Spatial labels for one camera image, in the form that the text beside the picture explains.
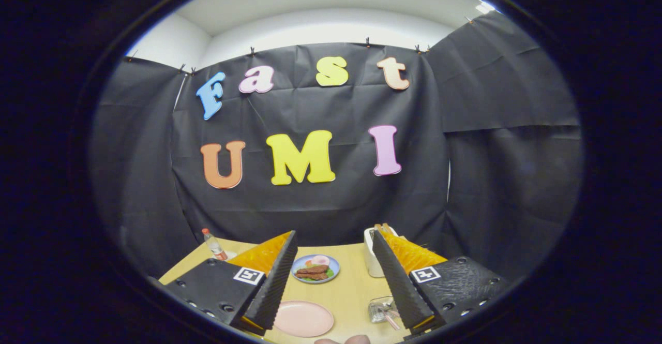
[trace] hamburger patty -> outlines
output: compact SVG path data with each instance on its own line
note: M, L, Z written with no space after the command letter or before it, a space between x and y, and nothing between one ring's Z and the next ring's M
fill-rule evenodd
M296 273L319 274L319 273L324 273L327 269L329 269L328 265L318 265L318 266L312 266L310 268L299 269L298 271L296 271Z
M314 280L323 280L323 279L329 278L329 276L326 275L326 273L306 274L306 273L298 273L297 272L295 274L295 276L298 277L298 278L311 278L311 279L314 279Z

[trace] ceiling light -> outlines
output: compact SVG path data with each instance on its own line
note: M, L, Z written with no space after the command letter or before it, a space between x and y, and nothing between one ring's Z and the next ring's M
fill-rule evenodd
M486 7L483 7L482 5L478 5L478 6L476 7L476 9L477 9L479 12L482 12L482 14L487 14L488 12L490 12L489 9L487 9Z
M483 7L486 7L488 11L494 11L494 10L496 10L494 7L492 7L492 5L490 5L490 4L488 4L488 3L480 2L480 4L481 4Z

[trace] plastic bottle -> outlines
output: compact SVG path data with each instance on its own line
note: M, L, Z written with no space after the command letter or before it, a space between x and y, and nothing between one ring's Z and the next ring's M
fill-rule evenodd
M205 243L207 244L211 252L214 254L214 256L218 260L222 260L222 261L227 260L228 255L226 255L225 251L222 248L220 248L220 243L218 243L218 240L213 235L211 235L211 233L209 233L208 228L203 229L203 234L205 235Z

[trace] food on plate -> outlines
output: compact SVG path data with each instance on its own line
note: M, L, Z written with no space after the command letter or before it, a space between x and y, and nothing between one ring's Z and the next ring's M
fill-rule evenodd
M326 262L329 259L329 257L326 256L322 256L322 257L323 259L320 258L319 261ZM294 272L296 278L314 282L314 281L329 279L333 277L333 275L335 274L333 269L331 269L331 267L329 267L328 264L316 264L314 262L308 262L308 261L305 262L305 267L300 268Z
M326 273L317 273L317 274L305 274L305 273L295 273L295 276L298 278L310 278L313 280L324 280L326 278L329 278Z
M324 255L317 255L310 259L310 264L312 265L329 265L331 264L331 260L329 260L328 257Z
M319 274L324 273L326 269L329 269L328 265L317 265L310 268L299 269L296 272L300 274Z

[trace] white container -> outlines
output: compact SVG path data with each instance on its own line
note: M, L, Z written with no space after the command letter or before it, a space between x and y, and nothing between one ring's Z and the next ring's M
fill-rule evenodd
M379 261L374 256L372 250L372 238L370 236L370 231L374 228L368 228L364 231L364 257L366 259L366 267L368 268L368 274L374 278L381 278L384 276L384 272L381 270ZM391 228L393 235L398 236L398 233L395 232L395 229Z

